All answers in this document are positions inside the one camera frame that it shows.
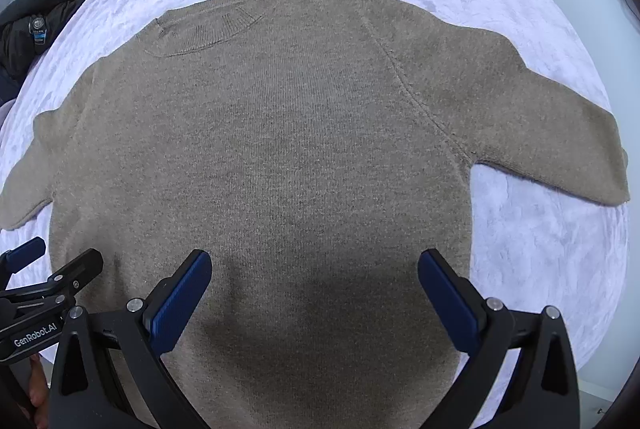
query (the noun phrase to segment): brown knit sweater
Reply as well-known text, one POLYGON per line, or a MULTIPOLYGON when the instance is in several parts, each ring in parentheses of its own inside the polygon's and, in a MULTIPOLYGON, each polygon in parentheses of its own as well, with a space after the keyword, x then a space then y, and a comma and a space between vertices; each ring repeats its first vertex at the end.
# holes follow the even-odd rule
POLYGON ((417 257, 468 275, 476 162, 628 200, 613 117, 494 32, 396 0, 210 0, 36 117, 0 227, 53 201, 54 269, 105 258, 90 311, 207 250, 212 282, 163 358, 212 428, 415 428, 458 361, 417 257))

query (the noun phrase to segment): black jacket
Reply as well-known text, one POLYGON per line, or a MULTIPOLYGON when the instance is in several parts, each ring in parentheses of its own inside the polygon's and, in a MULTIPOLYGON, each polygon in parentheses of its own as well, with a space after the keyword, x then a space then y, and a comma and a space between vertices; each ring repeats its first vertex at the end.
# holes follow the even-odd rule
POLYGON ((15 98, 36 55, 56 40, 84 0, 15 0, 0 13, 0 100, 15 98), (29 31, 34 16, 47 26, 44 44, 36 44, 29 31))

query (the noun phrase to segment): blue rubber fingertip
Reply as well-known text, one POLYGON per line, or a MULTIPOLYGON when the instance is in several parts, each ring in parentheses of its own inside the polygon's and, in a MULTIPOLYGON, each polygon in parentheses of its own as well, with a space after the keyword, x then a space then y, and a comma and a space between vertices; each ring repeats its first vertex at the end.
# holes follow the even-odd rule
POLYGON ((6 255, 7 271, 12 274, 18 273, 36 261, 36 259, 41 258, 46 250, 47 246, 44 240, 41 237, 34 237, 6 255))
POLYGON ((211 281, 211 269, 209 254, 202 252, 151 321, 149 343, 157 357, 175 348, 211 281))
POLYGON ((456 349, 475 354, 480 346, 478 320, 428 251, 418 260, 418 279, 456 349))

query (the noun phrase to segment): bed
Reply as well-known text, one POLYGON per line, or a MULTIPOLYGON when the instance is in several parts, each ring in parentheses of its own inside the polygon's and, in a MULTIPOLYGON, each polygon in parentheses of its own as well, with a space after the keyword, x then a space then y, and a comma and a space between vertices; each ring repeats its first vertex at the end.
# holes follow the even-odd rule
MULTIPOLYGON (((110 54, 167 9, 202 0, 87 0, 50 50, 32 66, 0 129, 0 184, 33 138, 32 122, 56 109, 86 67, 110 54)), ((606 109, 606 91, 580 39, 551 0, 404 0, 446 22, 508 37, 526 65, 606 109)), ((477 165, 471 177, 473 240, 470 279, 485 297, 511 309, 557 305, 578 368, 600 344, 618 303, 626 269, 626 206, 604 207, 477 165)), ((51 205, 16 231, 0 232, 0 250, 35 235, 48 239, 51 205)), ((45 258, 10 286, 44 281, 45 258)), ((44 355, 52 360, 55 348, 44 355)), ((476 420, 488 420, 508 383, 511 351, 476 420)), ((465 359, 461 357, 460 367, 465 359)))

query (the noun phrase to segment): human hand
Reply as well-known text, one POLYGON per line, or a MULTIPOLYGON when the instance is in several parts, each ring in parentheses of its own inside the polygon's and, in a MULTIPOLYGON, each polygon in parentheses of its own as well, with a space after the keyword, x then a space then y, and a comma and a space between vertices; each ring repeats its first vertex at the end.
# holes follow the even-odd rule
MULTIPOLYGON (((38 353, 29 357, 31 363, 31 378, 29 379, 28 395, 31 404, 36 408, 33 415, 33 422, 38 429, 49 427, 49 386, 47 377, 44 374, 40 355, 38 353)), ((27 418, 31 418, 26 409, 21 408, 27 418)))

